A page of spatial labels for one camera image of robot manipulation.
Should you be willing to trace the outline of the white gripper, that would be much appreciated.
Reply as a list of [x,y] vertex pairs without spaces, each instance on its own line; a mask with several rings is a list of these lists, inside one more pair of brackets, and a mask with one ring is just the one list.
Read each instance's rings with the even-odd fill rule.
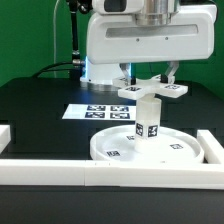
[[121,63],[125,85],[135,85],[130,63],[162,62],[161,82],[173,84],[182,60],[207,59],[214,51],[214,4],[184,5],[166,25],[139,26],[132,14],[93,14],[86,52],[93,64]]

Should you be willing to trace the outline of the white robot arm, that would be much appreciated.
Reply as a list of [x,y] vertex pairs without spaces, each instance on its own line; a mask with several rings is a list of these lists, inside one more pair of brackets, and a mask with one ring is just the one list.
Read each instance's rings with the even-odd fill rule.
[[179,63],[207,59],[214,51],[217,6],[180,0],[92,0],[85,74],[81,82],[112,90],[121,77],[135,82],[131,65],[166,62],[162,80],[174,81]]

